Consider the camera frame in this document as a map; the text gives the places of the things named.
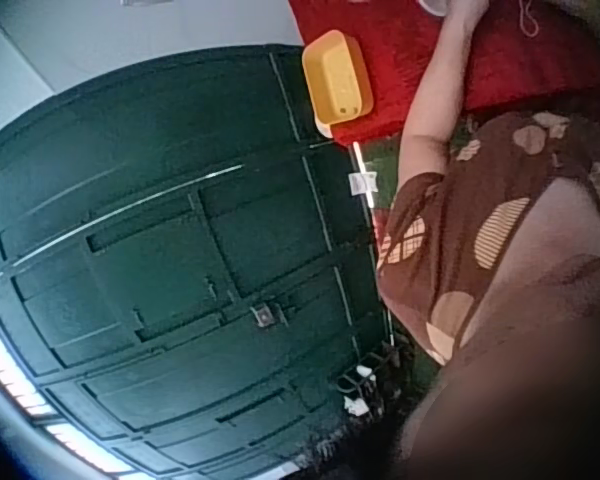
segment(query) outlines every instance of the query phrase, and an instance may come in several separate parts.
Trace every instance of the woman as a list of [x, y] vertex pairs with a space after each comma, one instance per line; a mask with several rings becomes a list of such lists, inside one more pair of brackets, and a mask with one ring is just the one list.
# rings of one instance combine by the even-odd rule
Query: woman
[[392, 470], [595, 477], [600, 126], [579, 114], [508, 113], [448, 158], [488, 8], [489, 0], [451, 0], [404, 127], [378, 284], [446, 366], [403, 429]]

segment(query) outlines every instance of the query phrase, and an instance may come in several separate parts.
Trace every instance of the red towel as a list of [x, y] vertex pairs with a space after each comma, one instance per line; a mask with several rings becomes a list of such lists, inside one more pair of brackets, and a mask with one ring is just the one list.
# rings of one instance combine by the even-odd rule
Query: red towel
[[[436, 45], [441, 20], [416, 0], [289, 0], [305, 42], [338, 29], [362, 47], [375, 98], [373, 112], [336, 125], [342, 145], [398, 132]], [[575, 19], [536, 1], [540, 33], [519, 26], [517, 0], [492, 0], [476, 32], [465, 107], [475, 111], [557, 93], [600, 94], [600, 47]]]

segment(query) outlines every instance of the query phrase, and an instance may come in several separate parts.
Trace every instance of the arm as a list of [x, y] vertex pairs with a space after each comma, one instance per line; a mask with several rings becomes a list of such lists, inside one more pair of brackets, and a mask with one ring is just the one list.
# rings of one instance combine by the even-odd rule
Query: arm
[[451, 1], [402, 133], [398, 189], [421, 173], [446, 173], [448, 143], [462, 111], [473, 32], [488, 7], [489, 0]]

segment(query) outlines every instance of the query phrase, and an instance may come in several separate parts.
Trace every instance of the brown dress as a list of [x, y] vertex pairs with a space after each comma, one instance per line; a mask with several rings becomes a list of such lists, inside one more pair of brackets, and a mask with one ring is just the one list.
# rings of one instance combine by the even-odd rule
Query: brown dress
[[600, 127], [579, 116], [510, 113], [485, 124], [446, 176], [398, 192], [378, 285], [392, 312], [448, 362], [520, 225], [554, 180], [578, 182], [600, 215]]

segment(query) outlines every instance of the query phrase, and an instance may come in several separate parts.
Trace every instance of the green metal door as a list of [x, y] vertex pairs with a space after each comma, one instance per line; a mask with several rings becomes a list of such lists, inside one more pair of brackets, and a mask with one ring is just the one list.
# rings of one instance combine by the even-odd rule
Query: green metal door
[[337, 427], [333, 380], [385, 336], [351, 170], [315, 132], [295, 48], [167, 57], [52, 98], [0, 133], [0, 332], [138, 469], [279, 464]]

